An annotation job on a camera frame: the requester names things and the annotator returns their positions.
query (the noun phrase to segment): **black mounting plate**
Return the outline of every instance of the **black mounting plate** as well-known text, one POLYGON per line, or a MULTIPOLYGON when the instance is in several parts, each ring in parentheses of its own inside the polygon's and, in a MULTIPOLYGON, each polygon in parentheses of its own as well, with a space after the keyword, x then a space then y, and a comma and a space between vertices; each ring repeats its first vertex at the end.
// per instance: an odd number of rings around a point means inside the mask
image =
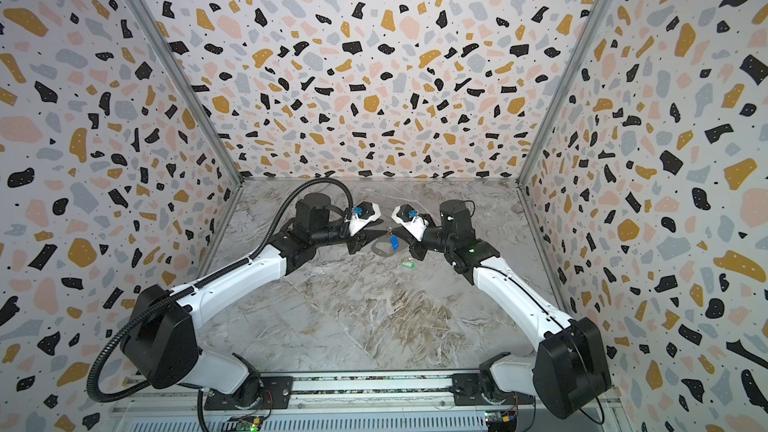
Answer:
MULTIPOLYGON (((288 401, 290 400, 290 393, 293 388, 293 377, 291 376, 261 376, 261 381, 264 382, 264 398, 266 403, 262 406, 262 409, 269 410, 269 391, 274 399, 272 408, 274 410, 287 409, 288 401)), ((233 404, 228 404, 226 395, 214 390, 214 395, 209 396, 205 401, 204 408, 206 410, 242 410, 235 407, 233 404)))
MULTIPOLYGON (((514 405, 514 392, 504 395, 504 401, 498 404, 491 404, 482 396, 480 391, 480 374, 454 374, 451 376, 451 382, 455 390, 466 390, 471 395, 453 394, 453 401, 456 405, 514 405)), ((518 392, 518 405, 530 405, 534 401, 532 395, 521 394, 518 392)))

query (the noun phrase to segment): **black bracket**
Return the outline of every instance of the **black bracket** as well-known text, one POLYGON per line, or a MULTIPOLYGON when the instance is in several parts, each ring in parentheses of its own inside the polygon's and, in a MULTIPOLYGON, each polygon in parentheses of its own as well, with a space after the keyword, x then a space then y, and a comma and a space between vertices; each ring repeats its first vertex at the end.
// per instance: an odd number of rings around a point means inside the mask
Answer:
MULTIPOLYGON (((483 392, 480 390, 479 374, 454 374, 451 376, 451 382, 451 392, 453 393, 453 401, 456 405, 514 406, 515 392, 505 392, 503 395, 496 397, 493 402, 486 400, 483 392)), ((534 401, 532 395, 517 392, 517 396, 518 405, 530 405, 534 401)))
MULTIPOLYGON (((290 394, 293 389, 293 377, 291 376, 261 376, 264 387, 261 389, 261 396, 264 398, 261 409, 266 413, 270 409, 270 394, 272 394, 273 410, 282 410, 288 408, 290 394)), ((242 410, 238 408, 231 400, 230 396, 213 390, 214 394, 205 401, 206 410, 242 410)))

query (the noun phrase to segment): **gray marble surface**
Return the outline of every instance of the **gray marble surface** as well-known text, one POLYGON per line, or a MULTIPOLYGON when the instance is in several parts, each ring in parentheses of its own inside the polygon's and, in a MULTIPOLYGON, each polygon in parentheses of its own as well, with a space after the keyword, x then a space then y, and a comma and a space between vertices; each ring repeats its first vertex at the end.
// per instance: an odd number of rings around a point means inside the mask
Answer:
MULTIPOLYGON (((300 180, 246 182, 210 271, 257 246, 285 197, 300 180)), ((437 217, 450 198, 474 200, 472 219, 484 238, 523 279, 554 303, 552 288, 513 182, 347 180, 355 204, 382 208, 409 203, 437 217)), ((319 185, 344 208, 340 189, 319 185)), ((292 205, 285 219, 293 217, 292 205)), ((389 238, 379 247, 391 251, 389 238)), ((456 274, 442 254, 431 253, 413 270, 398 253, 380 257, 366 246, 350 256, 346 246, 318 250, 314 259, 216 315, 199 340, 219 352, 242 354, 260 370, 392 370, 476 368, 502 351, 527 355, 533 347, 484 292, 456 274)))

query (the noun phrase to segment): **terrazzo patterned wall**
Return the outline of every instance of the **terrazzo patterned wall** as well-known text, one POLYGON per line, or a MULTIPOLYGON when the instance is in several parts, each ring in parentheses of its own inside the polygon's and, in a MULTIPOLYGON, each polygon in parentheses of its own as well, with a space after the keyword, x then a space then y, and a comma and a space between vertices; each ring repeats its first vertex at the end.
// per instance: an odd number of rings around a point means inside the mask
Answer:
POLYGON ((516 177, 594 0, 146 0, 245 176, 516 177))
POLYGON ((234 187, 122 0, 1 1, 0 429, 99 430, 92 361, 196 272, 234 187))
POLYGON ((523 186, 636 430, 768 427, 768 0, 615 0, 523 186))

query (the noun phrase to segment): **black corrugated hose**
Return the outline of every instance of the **black corrugated hose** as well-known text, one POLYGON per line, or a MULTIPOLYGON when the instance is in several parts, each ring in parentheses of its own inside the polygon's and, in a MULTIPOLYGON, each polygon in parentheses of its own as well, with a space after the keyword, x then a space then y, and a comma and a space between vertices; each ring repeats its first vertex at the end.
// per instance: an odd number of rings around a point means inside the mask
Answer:
MULTIPOLYGON (((280 224, 280 220, 282 219, 283 214, 288 209, 288 206, 290 206, 293 200, 299 194, 301 194, 302 191, 305 190, 306 188, 312 187, 317 184, 322 184, 322 183, 333 184, 334 186, 340 187, 341 190, 344 191, 344 195, 346 196, 346 200, 349 205, 347 209, 346 220, 344 221, 344 226, 343 226, 344 229, 342 230, 342 236, 345 236, 350 227, 349 220, 352 217, 352 208, 354 207, 354 203, 352 202, 352 194, 350 190, 340 181, 331 177, 313 178, 312 180, 308 180, 304 182, 302 185, 298 186, 285 199, 285 201, 283 202, 283 205, 280 206, 280 209, 278 209, 277 214, 275 215, 272 221, 272 224, 270 225, 270 228, 266 231, 266 235, 264 235, 264 239, 261 241, 261 244, 259 244, 256 250, 254 250, 251 254, 249 254, 248 257, 242 258, 241 260, 235 263, 229 264, 224 268, 214 272, 213 274, 208 275, 206 278, 199 280, 198 282, 195 283, 195 287, 187 287, 185 290, 178 292, 176 294, 173 294, 167 298, 164 298, 158 303, 150 306, 147 310, 145 310, 144 312, 141 312, 139 315, 129 320, 126 323, 126 325, 124 325, 115 335, 112 336, 109 342, 107 342, 107 345, 104 346, 104 349, 102 349, 101 352, 99 352, 99 355, 96 357, 96 360, 94 360, 94 363, 91 366, 91 370, 88 372, 88 380, 85 384, 85 389, 88 392, 88 396, 91 398, 91 400, 95 402, 114 402, 116 400, 125 399, 129 395, 132 395, 136 392, 139 392, 141 389, 149 387, 150 382, 148 380, 143 380, 132 387, 129 387, 125 390, 121 390, 119 392, 115 392, 113 394, 107 394, 101 391, 101 389, 99 389, 98 382, 99 382, 99 377, 101 376, 101 369, 104 368, 104 365, 107 363, 107 359, 109 359, 109 356, 118 347, 118 345, 123 340, 123 338, 126 335, 128 335, 130 331, 138 327, 143 322, 152 320, 153 318, 165 312, 165 310, 172 303, 194 292, 195 288, 198 288, 198 289, 203 288, 209 283, 218 279, 219 277, 222 277, 223 275, 226 275, 232 272, 233 270, 236 270, 242 267, 243 265, 247 264, 249 259, 254 260, 256 257, 258 257, 259 254, 261 254, 262 251, 264 250, 264 247, 266 247, 266 245, 269 243, 270 239, 272 238, 272 235, 277 229, 277 226, 280 224)), ((198 419, 200 420, 201 428, 204 427, 204 422, 202 419, 202 406, 201 406, 202 399, 203 399, 202 394, 198 394, 197 413, 198 413, 198 419)))

